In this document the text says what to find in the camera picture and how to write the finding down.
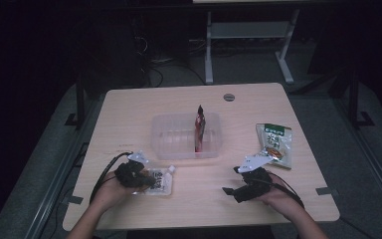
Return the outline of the green snack packet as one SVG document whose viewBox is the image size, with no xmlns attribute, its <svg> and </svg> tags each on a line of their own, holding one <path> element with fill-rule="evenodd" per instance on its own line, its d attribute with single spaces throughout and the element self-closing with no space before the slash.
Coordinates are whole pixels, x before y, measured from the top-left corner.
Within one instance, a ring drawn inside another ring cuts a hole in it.
<svg viewBox="0 0 382 239">
<path fill-rule="evenodd" d="M 273 123 L 257 123 L 256 132 L 261 154 L 271 159 L 270 165 L 291 170 L 291 128 Z"/>
</svg>

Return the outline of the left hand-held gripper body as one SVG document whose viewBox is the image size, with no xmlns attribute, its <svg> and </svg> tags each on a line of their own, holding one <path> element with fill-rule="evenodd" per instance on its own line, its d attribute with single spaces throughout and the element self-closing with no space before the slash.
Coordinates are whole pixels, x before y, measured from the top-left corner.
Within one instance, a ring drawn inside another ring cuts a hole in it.
<svg viewBox="0 0 382 239">
<path fill-rule="evenodd" d="M 127 162 L 122 163 L 114 174 L 121 185 L 130 188 L 145 188 L 144 180 L 152 177 L 144 172 L 148 162 L 141 151 L 130 153 Z"/>
</svg>

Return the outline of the person's left hand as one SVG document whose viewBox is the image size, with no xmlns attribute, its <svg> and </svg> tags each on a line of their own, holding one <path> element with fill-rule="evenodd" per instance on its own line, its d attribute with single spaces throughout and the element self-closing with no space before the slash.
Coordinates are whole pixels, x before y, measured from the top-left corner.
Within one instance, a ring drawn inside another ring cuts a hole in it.
<svg viewBox="0 0 382 239">
<path fill-rule="evenodd" d="M 122 201 L 126 196 L 131 195 L 134 191 L 135 188 L 121 185 L 114 172 L 111 171 L 103 179 L 103 183 L 96 192 L 90 207 L 100 213 L 104 213 Z"/>
</svg>

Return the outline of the clear plastic container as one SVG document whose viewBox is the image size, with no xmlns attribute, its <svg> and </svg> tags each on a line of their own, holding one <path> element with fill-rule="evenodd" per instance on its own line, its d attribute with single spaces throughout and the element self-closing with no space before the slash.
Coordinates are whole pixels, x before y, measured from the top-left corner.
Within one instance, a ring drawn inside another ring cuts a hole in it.
<svg viewBox="0 0 382 239">
<path fill-rule="evenodd" d="M 155 116 L 151 126 L 151 146 L 159 159 L 214 158 L 222 147 L 220 116 L 204 113 L 206 125 L 202 147 L 195 150 L 196 113 Z"/>
</svg>

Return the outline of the white desk frame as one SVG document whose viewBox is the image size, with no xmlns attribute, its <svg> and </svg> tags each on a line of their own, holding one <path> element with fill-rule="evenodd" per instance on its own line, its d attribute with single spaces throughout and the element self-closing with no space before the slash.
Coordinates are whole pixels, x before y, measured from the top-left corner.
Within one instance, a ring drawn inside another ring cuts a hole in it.
<svg viewBox="0 0 382 239">
<path fill-rule="evenodd" d="M 275 52 L 278 65 L 287 84 L 293 84 L 294 79 L 288 68 L 286 56 L 296 26 L 300 9 L 292 10 L 287 21 L 226 21 L 213 20 L 213 12 L 207 12 L 206 51 L 205 51 L 205 83 L 213 84 L 212 41 L 228 39 L 282 39 L 283 45 Z"/>
</svg>

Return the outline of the red snack packet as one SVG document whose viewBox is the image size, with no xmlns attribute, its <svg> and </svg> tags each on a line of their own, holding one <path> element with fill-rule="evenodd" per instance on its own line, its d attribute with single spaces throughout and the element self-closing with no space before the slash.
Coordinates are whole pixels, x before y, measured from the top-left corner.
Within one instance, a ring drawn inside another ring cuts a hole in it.
<svg viewBox="0 0 382 239">
<path fill-rule="evenodd" d="M 204 116 L 204 110 L 202 106 L 199 106 L 197 116 L 195 118 L 195 151 L 200 152 L 202 150 L 203 135 L 205 130 L 206 120 Z"/>
</svg>

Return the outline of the grey tape strip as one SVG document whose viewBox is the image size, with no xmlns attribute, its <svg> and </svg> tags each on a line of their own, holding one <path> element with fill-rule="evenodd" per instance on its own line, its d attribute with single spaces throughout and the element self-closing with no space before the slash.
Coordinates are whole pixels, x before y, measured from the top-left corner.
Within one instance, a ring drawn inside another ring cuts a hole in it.
<svg viewBox="0 0 382 239">
<path fill-rule="evenodd" d="M 336 189 L 333 189 L 333 188 L 329 188 L 329 187 L 320 187 L 320 188 L 315 188 L 316 190 L 316 193 L 318 195 L 332 195 L 332 196 L 337 196 L 339 195 L 338 191 Z"/>
<path fill-rule="evenodd" d="M 74 203 L 74 204 L 81 204 L 83 202 L 83 198 L 82 197 L 77 197 L 77 196 L 65 196 L 62 200 L 62 203 L 63 204 L 70 204 L 70 203 Z"/>
</svg>

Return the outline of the person's right hand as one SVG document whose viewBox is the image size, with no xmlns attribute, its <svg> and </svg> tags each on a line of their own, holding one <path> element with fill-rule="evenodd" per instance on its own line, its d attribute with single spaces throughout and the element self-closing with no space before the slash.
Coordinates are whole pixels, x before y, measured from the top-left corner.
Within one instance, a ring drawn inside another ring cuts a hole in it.
<svg viewBox="0 0 382 239">
<path fill-rule="evenodd" d="M 291 196 L 275 187 L 258 197 L 258 200 L 271 206 L 272 209 L 291 222 L 301 219 L 305 213 L 304 209 Z"/>
</svg>

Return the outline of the black metal stand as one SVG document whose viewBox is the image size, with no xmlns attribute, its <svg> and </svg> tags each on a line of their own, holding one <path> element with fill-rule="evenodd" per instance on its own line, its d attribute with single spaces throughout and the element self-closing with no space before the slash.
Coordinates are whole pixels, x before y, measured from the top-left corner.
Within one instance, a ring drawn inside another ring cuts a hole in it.
<svg viewBox="0 0 382 239">
<path fill-rule="evenodd" d="M 342 99 L 347 95 L 346 115 L 350 124 L 360 129 L 362 126 L 373 126 L 374 121 L 367 112 L 358 110 L 359 79 L 353 67 L 342 67 L 337 71 L 336 79 L 329 89 L 329 95 L 334 99 Z"/>
<path fill-rule="evenodd" d="M 74 126 L 80 129 L 85 121 L 85 88 L 82 80 L 82 75 L 78 75 L 76 79 L 76 109 L 74 114 L 69 114 L 65 125 Z"/>
</svg>

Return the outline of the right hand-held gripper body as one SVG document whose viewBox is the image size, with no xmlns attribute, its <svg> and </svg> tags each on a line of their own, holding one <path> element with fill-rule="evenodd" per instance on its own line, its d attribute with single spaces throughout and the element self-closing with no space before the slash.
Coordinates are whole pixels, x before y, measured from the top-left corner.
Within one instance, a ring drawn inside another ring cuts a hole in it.
<svg viewBox="0 0 382 239">
<path fill-rule="evenodd" d="M 264 165 L 270 162 L 268 156 L 248 155 L 240 165 L 245 185 L 235 189 L 234 198 L 238 203 L 260 197 L 270 191 L 272 179 L 264 169 Z"/>
</svg>

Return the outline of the clear spouted pouch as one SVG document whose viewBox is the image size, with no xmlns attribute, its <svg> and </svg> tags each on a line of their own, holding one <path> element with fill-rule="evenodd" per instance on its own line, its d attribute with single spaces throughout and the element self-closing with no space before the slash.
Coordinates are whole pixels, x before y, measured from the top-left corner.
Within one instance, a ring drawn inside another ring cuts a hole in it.
<svg viewBox="0 0 382 239">
<path fill-rule="evenodd" d="M 143 190 L 137 191 L 137 194 L 167 196 L 172 192 L 173 173 L 176 167 L 170 165 L 167 168 L 150 168 L 144 172 L 155 179 L 152 186 L 146 186 Z"/>
</svg>

